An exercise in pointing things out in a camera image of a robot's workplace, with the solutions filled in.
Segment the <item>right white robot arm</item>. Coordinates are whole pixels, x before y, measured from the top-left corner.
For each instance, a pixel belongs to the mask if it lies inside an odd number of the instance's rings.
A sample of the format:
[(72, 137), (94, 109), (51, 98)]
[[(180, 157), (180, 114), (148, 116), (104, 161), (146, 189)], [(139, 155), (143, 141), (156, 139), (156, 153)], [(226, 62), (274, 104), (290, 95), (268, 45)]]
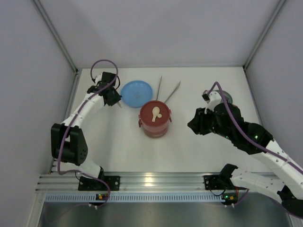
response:
[(245, 188), (263, 194), (290, 214), (303, 216), (303, 169), (298, 166), (274, 137), (261, 125), (244, 121), (240, 109), (221, 96), (219, 91), (202, 94), (207, 105), (197, 108), (187, 124), (196, 135), (219, 135), (257, 160), (276, 177), (251, 173), (236, 165), (226, 164), (218, 175), (208, 178), (209, 190)]

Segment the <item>red lid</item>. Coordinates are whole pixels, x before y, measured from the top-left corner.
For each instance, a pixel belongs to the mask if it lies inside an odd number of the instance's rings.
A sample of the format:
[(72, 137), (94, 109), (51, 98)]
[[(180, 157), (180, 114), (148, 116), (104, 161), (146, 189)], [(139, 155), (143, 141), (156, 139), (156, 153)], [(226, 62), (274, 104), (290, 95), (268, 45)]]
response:
[(144, 104), (139, 113), (139, 125), (160, 127), (171, 122), (171, 110), (161, 101), (149, 101)]

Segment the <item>long metal tongs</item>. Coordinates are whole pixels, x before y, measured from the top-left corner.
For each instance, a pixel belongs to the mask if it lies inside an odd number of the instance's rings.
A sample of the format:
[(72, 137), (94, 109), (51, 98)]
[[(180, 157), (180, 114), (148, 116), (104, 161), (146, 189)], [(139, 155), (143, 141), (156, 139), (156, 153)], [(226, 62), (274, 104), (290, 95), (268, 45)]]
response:
[(170, 86), (164, 83), (163, 80), (164, 77), (161, 75), (156, 89), (155, 100), (162, 101), (167, 104), (179, 90), (181, 81), (178, 81), (177, 83), (173, 84), (173, 86)]

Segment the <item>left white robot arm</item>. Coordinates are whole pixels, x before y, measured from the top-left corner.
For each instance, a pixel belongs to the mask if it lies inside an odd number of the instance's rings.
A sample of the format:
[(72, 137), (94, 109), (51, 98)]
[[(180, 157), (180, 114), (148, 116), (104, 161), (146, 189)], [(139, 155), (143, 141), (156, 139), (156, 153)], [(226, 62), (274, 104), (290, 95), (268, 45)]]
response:
[(104, 106), (113, 106), (121, 100), (115, 85), (117, 74), (103, 72), (98, 75), (75, 111), (62, 123), (51, 127), (51, 153), (57, 159), (57, 172), (60, 175), (79, 173), (108, 187), (104, 170), (88, 158), (88, 145), (83, 132), (92, 117)]

